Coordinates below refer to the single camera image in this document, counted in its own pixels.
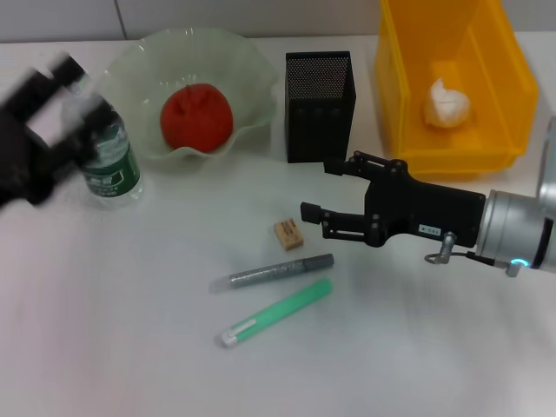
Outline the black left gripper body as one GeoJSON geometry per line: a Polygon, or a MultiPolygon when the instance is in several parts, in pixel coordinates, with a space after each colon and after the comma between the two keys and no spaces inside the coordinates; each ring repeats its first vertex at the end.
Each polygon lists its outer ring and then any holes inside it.
{"type": "Polygon", "coordinates": [[[37,109],[14,98],[1,104],[1,205],[36,206],[87,162],[87,120],[72,124],[54,145],[28,126],[37,109]]]}

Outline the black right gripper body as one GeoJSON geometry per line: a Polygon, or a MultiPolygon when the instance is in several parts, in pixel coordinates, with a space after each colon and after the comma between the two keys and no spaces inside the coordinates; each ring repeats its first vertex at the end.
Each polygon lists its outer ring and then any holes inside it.
{"type": "Polygon", "coordinates": [[[388,171],[370,181],[365,194],[366,244],[379,248],[395,235],[441,241],[448,232],[465,248],[475,246],[486,197],[480,193],[415,180],[388,171]]]}

